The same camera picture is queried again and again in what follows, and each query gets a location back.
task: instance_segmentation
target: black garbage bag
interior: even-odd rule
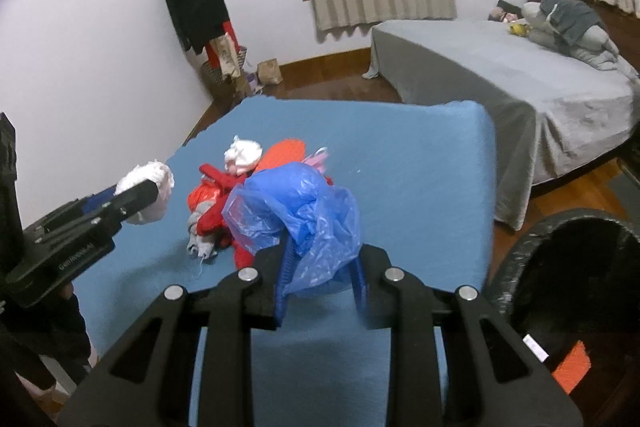
[[[583,342],[591,368],[570,396],[586,426],[640,425],[640,239],[629,223],[586,208],[547,217],[484,295],[546,350],[550,371]]]

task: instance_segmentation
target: blue plastic bag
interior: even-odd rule
[[[222,215],[236,241],[254,254],[277,245],[287,228],[300,261],[285,295],[346,282],[345,267],[362,246],[353,194],[298,162],[257,172],[235,187]]]

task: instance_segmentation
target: gray bed sheet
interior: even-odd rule
[[[622,144],[638,86],[508,33],[491,21],[388,21],[372,31],[371,67],[404,103],[475,100],[497,133],[495,218],[521,229],[531,187]]]

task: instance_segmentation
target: wooden floor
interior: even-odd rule
[[[264,93],[281,99],[313,99],[313,100],[366,100],[375,102],[401,103],[396,90],[384,78],[364,80],[362,73],[366,71],[365,61],[356,64],[342,65],[340,68],[329,68],[323,71],[317,64],[305,68],[295,67],[284,75],[284,82],[278,86],[265,87]],[[192,133],[215,122],[220,114],[212,106],[202,117]],[[562,210],[570,208],[598,208],[623,219],[625,211],[615,195],[607,187],[609,181],[620,174],[615,158],[604,163],[582,169],[579,175],[570,180],[556,180],[546,187],[537,187],[529,203],[526,221],[523,228],[514,232],[502,223],[494,224],[494,257],[490,269],[495,273],[498,264],[504,259],[516,240],[526,230],[542,219]]]

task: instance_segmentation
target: metal bolt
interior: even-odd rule
[[[465,299],[465,301],[472,301],[478,297],[478,290],[473,286],[462,286],[458,290],[458,295]]]
[[[385,277],[393,282],[398,282],[404,279],[404,272],[396,267],[387,268],[385,270]]]
[[[184,290],[182,289],[182,286],[172,284],[171,286],[168,286],[166,290],[164,290],[164,298],[169,299],[170,301],[177,301],[177,299],[182,297],[183,293]]]
[[[238,272],[238,277],[240,278],[240,280],[244,281],[244,282],[251,282],[252,280],[254,280],[256,277],[258,277],[258,270],[255,268],[242,268],[239,272]]]

